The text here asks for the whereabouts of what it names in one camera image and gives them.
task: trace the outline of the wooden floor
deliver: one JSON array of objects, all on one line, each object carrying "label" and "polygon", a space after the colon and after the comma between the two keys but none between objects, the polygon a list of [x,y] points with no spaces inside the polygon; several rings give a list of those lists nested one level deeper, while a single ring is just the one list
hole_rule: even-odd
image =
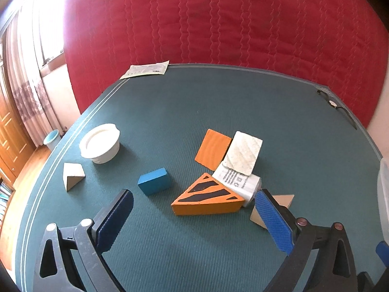
[{"label": "wooden floor", "polygon": [[38,147],[24,166],[22,172],[13,185],[15,193],[13,194],[5,214],[3,228],[0,234],[0,259],[5,268],[8,270],[13,270],[12,254],[15,249],[14,246],[16,245],[24,208],[32,191],[32,187],[42,171],[43,165],[49,155],[49,148],[46,146]]}]

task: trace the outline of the window sill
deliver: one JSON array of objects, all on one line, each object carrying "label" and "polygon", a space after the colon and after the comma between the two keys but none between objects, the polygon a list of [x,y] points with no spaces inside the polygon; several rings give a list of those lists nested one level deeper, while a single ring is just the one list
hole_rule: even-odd
[{"label": "window sill", "polygon": [[44,65],[39,71],[41,77],[47,76],[49,73],[53,72],[55,69],[66,64],[65,53],[61,53],[57,57],[51,59],[46,65]]}]

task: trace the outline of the blue gripper pad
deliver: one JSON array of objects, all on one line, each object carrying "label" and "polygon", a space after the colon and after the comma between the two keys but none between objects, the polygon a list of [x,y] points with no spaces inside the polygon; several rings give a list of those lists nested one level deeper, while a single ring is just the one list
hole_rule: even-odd
[{"label": "blue gripper pad", "polygon": [[377,255],[381,258],[382,262],[384,263],[385,267],[389,267],[389,246],[385,241],[381,241],[378,243],[375,252]]},{"label": "blue gripper pad", "polygon": [[278,249],[289,256],[293,249],[292,230],[262,190],[255,195],[255,207]]},{"label": "blue gripper pad", "polygon": [[120,199],[116,203],[111,203],[111,205],[114,204],[113,206],[103,208],[99,213],[102,221],[96,230],[95,242],[96,251],[99,253],[111,249],[134,206],[134,197],[132,193],[129,190],[123,190],[122,192],[123,195]]}]

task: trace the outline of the green table surface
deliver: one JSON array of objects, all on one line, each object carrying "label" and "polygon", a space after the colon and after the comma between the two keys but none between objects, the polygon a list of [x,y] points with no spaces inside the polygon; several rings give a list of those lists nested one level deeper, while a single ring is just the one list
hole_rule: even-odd
[{"label": "green table surface", "polygon": [[[209,128],[263,139],[253,171],[263,187],[274,195],[295,194],[290,211],[314,225],[342,222],[357,273],[368,271],[377,281],[384,271],[375,254],[383,240],[376,187],[380,154],[360,124],[355,130],[317,87],[264,70],[200,64],[170,65],[165,75],[117,81],[70,128],[33,188],[18,237],[17,284],[32,291],[47,224],[67,227],[93,218],[127,188],[134,209],[103,256],[128,292],[262,291],[285,253],[250,221],[253,203],[237,213],[207,216],[177,217],[170,207],[210,172],[195,162]],[[94,164],[80,156],[78,144],[104,123],[120,130],[120,150],[111,161]],[[86,174],[69,192],[62,181],[64,162],[82,164]],[[145,196],[139,176],[161,167],[173,187]],[[302,291],[316,253],[295,291]],[[94,291],[78,253],[73,255],[88,291]]]}]

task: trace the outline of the beige curtain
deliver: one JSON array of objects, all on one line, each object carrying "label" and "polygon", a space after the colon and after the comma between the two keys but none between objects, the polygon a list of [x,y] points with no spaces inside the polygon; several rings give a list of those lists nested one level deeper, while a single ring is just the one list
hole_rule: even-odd
[{"label": "beige curtain", "polygon": [[63,133],[40,76],[32,30],[33,0],[22,7],[7,28],[6,65],[16,106],[36,146],[54,129]]}]

